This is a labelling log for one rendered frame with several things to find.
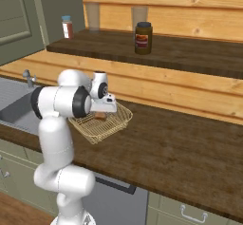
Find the grey dishwasher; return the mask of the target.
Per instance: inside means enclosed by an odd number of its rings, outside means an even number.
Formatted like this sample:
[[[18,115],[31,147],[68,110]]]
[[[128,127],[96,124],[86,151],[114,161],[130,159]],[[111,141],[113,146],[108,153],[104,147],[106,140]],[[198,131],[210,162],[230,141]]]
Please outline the grey dishwasher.
[[[95,177],[124,187],[132,185],[99,173]],[[97,225],[145,225],[147,201],[148,191],[140,187],[130,195],[96,181],[91,194],[83,199],[83,205]]]

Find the grey-green drawer front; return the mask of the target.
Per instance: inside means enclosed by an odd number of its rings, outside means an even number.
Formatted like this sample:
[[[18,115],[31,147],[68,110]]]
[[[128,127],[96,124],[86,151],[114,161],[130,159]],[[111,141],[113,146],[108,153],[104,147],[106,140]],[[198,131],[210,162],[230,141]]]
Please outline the grey-green drawer front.
[[[243,225],[243,223],[150,192],[146,225]]]

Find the grey steel sink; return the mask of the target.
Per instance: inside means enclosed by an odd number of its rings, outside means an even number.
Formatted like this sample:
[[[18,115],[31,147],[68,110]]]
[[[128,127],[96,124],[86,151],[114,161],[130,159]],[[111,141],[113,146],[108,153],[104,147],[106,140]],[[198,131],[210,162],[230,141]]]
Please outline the grey steel sink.
[[[30,97],[35,89],[27,83],[0,77],[0,123],[38,135],[40,120],[35,116]]]

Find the woven wicker basket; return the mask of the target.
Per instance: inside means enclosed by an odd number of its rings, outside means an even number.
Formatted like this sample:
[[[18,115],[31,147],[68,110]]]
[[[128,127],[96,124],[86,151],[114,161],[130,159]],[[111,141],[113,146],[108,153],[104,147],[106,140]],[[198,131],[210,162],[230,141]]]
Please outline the woven wicker basket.
[[[107,113],[105,120],[96,119],[94,113],[89,113],[84,118],[69,118],[68,120],[91,144],[97,144],[126,128],[132,118],[133,113],[117,103],[117,112]]]

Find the grey-green wall cabinet body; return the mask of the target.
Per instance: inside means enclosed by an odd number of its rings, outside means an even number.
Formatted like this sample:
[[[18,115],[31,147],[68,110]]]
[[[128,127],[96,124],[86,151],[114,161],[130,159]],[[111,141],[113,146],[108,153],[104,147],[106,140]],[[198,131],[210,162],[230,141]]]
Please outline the grey-green wall cabinet body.
[[[85,29],[83,0],[34,0],[44,46],[64,37],[62,17],[69,15],[73,31]]]

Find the grey-green panel under sink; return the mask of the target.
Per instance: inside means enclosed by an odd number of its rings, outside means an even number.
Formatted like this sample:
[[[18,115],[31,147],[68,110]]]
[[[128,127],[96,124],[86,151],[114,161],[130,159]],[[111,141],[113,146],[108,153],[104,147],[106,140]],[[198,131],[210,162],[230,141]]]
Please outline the grey-green panel under sink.
[[[44,162],[43,155],[21,145],[0,139],[0,151],[14,155],[21,159],[29,160],[36,164]]]

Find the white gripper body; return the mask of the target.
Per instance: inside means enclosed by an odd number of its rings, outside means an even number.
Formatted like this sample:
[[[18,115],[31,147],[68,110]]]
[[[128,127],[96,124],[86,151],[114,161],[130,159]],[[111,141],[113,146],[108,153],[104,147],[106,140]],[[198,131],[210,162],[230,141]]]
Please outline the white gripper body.
[[[93,102],[90,108],[91,112],[105,112],[105,113],[116,113],[116,103],[96,103]]]

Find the spice jar with blue lid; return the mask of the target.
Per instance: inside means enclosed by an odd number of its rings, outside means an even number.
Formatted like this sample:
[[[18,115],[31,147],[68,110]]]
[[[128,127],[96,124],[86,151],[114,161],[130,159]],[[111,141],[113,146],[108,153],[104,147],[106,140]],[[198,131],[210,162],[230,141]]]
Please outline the spice jar with blue lid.
[[[65,38],[71,39],[73,37],[73,26],[69,15],[64,15],[62,17],[62,25]]]

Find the grey-green wall cabinet door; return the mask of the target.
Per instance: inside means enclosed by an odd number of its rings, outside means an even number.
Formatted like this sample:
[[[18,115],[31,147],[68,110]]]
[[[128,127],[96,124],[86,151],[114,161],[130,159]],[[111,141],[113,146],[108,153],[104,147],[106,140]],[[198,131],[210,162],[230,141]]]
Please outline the grey-green wall cabinet door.
[[[43,48],[34,0],[0,0],[0,66]]]

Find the dark jar with orange label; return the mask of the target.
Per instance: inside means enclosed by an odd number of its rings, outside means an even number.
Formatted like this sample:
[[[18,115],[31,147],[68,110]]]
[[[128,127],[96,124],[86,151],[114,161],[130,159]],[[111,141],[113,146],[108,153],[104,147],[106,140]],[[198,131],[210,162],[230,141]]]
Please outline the dark jar with orange label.
[[[135,52],[139,55],[152,51],[153,27],[150,22],[138,22],[135,30]]]

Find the grey-green base cupboard door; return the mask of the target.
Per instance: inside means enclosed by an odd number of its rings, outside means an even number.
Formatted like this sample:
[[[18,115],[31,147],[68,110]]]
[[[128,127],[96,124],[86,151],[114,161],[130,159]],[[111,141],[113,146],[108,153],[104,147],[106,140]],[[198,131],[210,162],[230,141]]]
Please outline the grey-green base cupboard door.
[[[31,161],[13,155],[0,154],[0,178],[7,186],[9,195],[56,216],[58,214],[56,195],[34,184],[33,176],[36,168],[37,164]],[[4,178],[5,172],[9,172],[10,176]]]

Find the dark wooden shelf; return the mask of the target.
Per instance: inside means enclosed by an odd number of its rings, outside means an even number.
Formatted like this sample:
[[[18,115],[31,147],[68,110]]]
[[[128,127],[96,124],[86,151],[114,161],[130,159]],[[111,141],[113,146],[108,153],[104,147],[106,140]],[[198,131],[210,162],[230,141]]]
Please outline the dark wooden shelf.
[[[155,35],[152,52],[139,55],[130,32],[85,29],[75,33],[72,39],[48,45],[47,50],[243,80],[243,43]]]

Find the grey sink tap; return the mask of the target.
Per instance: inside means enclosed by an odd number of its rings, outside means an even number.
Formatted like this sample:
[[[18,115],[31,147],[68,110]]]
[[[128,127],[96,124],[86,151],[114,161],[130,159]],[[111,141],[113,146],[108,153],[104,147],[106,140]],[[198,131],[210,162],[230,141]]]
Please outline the grey sink tap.
[[[37,81],[36,76],[31,77],[28,69],[25,69],[23,72],[23,77],[27,79],[28,87],[33,88],[34,83]]]

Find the clear drinking glass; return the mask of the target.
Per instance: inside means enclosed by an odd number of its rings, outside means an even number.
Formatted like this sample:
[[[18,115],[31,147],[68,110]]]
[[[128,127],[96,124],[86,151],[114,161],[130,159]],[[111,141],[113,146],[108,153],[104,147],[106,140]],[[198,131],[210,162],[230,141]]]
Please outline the clear drinking glass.
[[[136,6],[131,8],[132,28],[135,28],[138,22],[147,21],[148,8]]]
[[[85,6],[89,30],[98,32],[100,29],[100,5],[98,3],[87,3]]]

